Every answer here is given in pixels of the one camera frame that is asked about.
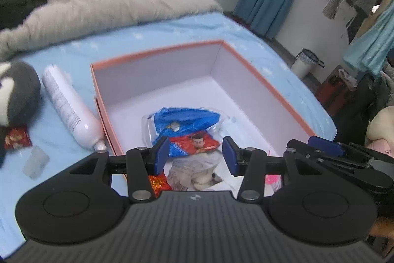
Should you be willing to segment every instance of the penguin plush toy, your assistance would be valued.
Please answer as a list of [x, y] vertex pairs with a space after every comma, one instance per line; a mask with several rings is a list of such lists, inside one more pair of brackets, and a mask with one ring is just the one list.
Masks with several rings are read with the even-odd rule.
[[0, 167], [6, 154], [5, 137], [13, 127], [26, 125], [37, 110], [40, 79], [33, 67], [15, 61], [0, 63]]

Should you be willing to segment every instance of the trash can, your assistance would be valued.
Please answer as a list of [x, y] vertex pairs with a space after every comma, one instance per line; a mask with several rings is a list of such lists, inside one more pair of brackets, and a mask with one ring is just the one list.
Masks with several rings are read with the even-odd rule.
[[315, 65], [320, 65], [324, 68], [324, 63], [316, 56], [316, 54], [304, 48], [297, 55], [296, 61], [292, 66], [292, 72], [302, 80], [306, 75], [308, 75]]

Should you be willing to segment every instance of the cardboard box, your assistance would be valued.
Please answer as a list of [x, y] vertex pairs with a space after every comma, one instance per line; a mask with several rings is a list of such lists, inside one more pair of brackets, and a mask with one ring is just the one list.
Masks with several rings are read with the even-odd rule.
[[124, 55], [92, 64], [91, 72], [115, 155], [144, 146], [142, 118], [163, 107], [223, 111], [269, 155], [282, 155], [291, 139], [307, 142], [314, 135], [280, 93], [222, 40]]

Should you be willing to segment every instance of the red packet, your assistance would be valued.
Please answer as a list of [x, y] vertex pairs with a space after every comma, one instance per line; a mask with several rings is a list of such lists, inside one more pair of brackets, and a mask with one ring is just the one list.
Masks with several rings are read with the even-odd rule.
[[15, 127], [5, 137], [4, 148], [6, 150], [21, 149], [32, 145], [26, 126]]
[[170, 143], [182, 153], [181, 155], [193, 155], [213, 151], [220, 145], [207, 131], [203, 130], [190, 135], [170, 137]]
[[149, 181], [156, 197], [159, 196], [161, 191], [172, 191], [171, 186], [167, 183], [167, 178], [164, 173], [157, 176], [149, 176]]

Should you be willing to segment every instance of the light blue bed sheet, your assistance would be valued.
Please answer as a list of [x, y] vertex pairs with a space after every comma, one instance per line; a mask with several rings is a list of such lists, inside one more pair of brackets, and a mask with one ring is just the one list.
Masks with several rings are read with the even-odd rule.
[[[150, 48], [216, 39], [227, 41], [251, 62], [290, 102], [318, 136], [329, 140], [335, 137], [336, 128], [330, 116], [277, 53], [247, 29], [219, 13], [118, 29], [51, 46], [18, 59], [31, 64], [40, 77], [46, 66], [57, 64], [71, 75], [74, 88], [87, 106], [95, 111], [93, 100], [95, 92], [90, 63]], [[38, 179], [31, 180], [22, 173], [22, 167], [30, 156], [31, 149], [27, 148], [7, 155], [0, 169], [0, 256], [2, 257], [9, 256], [24, 242], [14, 216], [15, 205], [23, 193], [91, 153], [74, 141], [43, 88], [40, 108], [29, 124], [29, 133], [33, 144], [50, 156], [50, 162]], [[113, 187], [121, 195], [127, 195], [127, 186], [122, 176], [114, 175]]]

